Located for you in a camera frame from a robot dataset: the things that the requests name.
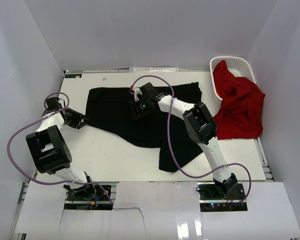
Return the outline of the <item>black t shirt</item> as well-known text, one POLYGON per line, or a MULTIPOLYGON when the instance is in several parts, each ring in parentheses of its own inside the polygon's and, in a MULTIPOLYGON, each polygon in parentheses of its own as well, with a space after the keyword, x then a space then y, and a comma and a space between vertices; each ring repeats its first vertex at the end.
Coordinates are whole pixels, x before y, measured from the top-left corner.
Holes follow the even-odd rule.
MULTIPOLYGON (((159 148, 158 168, 174 173, 178 170, 171 156, 168 138, 168 114, 154 110, 147 117, 130 120, 129 101, 134 99, 127 87, 99 87, 89 90, 85 115, 89 126, 113 133, 143 148, 159 148)), ((170 118, 170 139, 180 167, 202 154, 202 149, 188 136, 184 121, 170 118)))

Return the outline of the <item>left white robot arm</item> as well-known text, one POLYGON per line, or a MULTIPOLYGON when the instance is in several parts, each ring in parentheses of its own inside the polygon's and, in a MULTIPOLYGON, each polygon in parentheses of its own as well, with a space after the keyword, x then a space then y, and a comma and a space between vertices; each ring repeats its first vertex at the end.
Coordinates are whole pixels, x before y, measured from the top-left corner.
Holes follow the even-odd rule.
POLYGON ((46 118, 39 128, 26 136, 26 142, 36 169, 41 174, 54 175, 67 181, 64 188, 73 195, 91 200, 96 194, 96 187, 91 184, 91 177, 82 170, 71 167, 72 155, 62 134, 63 126, 81 129, 87 124, 85 115, 71 109, 62 109, 62 100, 51 96, 45 100, 46 118))

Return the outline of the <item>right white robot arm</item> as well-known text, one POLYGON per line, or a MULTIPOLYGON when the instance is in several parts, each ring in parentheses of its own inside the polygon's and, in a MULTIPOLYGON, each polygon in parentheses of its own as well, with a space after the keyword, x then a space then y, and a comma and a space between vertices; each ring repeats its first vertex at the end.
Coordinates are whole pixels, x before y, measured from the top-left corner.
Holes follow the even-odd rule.
POLYGON ((173 90, 171 91, 172 94, 158 92, 150 82, 141 87, 132 85, 129 92, 134 96, 134 100, 130 102, 134 120, 146 116, 151 110, 168 113, 167 141, 170 154, 177 168, 185 176, 192 179, 200 179, 208 175, 206 173, 201 176, 192 176, 182 170, 172 149, 170 137, 172 115, 184 121, 189 138, 202 149, 211 167, 211 174, 216 185, 216 195, 223 200, 232 196, 238 180, 227 166, 218 142, 217 124, 207 106, 202 102, 193 104, 179 100, 175 97, 173 90))

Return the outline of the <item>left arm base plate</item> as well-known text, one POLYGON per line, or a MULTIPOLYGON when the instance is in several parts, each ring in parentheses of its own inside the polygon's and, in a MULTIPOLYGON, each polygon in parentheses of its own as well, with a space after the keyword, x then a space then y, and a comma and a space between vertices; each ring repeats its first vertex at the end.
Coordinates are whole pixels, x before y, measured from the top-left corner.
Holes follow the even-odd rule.
POLYGON ((116 186, 113 184, 102 184, 104 191, 95 185, 94 188, 89 188, 81 193, 73 193, 67 191, 64 210, 82 210, 82 211, 111 211, 113 204, 109 201, 108 196, 112 201, 116 197, 116 186))

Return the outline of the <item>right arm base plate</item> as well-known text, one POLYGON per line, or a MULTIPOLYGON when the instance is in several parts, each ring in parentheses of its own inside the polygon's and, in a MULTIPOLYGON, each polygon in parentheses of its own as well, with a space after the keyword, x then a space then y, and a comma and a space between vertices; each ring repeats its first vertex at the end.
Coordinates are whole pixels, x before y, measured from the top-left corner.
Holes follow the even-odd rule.
POLYGON ((199 205, 202 213, 246 212, 248 210, 245 200, 239 203, 246 196, 241 183, 238 183, 228 195, 224 195, 212 183, 198 184, 195 190, 199 194, 199 205))

